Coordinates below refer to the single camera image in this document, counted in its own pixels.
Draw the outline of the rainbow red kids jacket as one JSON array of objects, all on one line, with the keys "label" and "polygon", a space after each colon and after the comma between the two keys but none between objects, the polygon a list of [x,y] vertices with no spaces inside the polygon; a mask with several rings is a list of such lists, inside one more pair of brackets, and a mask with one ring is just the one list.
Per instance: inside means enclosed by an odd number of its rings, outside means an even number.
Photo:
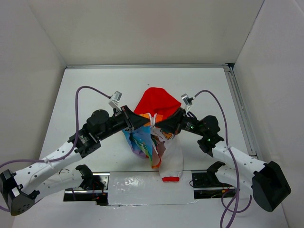
[{"label": "rainbow red kids jacket", "polygon": [[173,133],[157,128],[156,123],[174,114],[181,103],[165,89],[147,89],[134,113],[149,119],[136,130],[123,130],[133,153],[150,161],[163,182],[179,182],[183,172],[183,154],[179,139]]}]

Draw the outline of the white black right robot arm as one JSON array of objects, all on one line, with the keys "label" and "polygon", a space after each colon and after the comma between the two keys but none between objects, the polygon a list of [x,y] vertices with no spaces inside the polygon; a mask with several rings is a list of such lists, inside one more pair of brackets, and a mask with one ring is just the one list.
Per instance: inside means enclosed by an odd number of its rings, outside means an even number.
[{"label": "white black right robot arm", "polygon": [[208,169],[207,180],[212,186],[225,183],[250,195],[265,211],[272,212],[290,193],[291,188],[281,167],[274,161],[266,163],[228,145],[219,136],[220,127],[215,116],[201,120],[188,117],[182,108],[155,126],[172,134],[185,130],[202,138],[198,140],[201,150],[216,162]]}]

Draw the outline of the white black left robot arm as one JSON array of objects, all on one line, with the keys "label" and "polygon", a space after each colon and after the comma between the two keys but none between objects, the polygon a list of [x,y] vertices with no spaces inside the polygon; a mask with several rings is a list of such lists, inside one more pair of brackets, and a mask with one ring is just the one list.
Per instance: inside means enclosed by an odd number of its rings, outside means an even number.
[{"label": "white black left robot arm", "polygon": [[101,141],[109,136],[124,129],[138,129],[148,122],[148,118],[135,114],[127,106],[113,116],[105,110],[94,111],[83,127],[56,151],[22,170],[5,170],[0,174],[0,193],[9,213],[20,215],[61,190],[91,188],[94,175],[86,165],[69,170],[66,167],[99,149]]}]

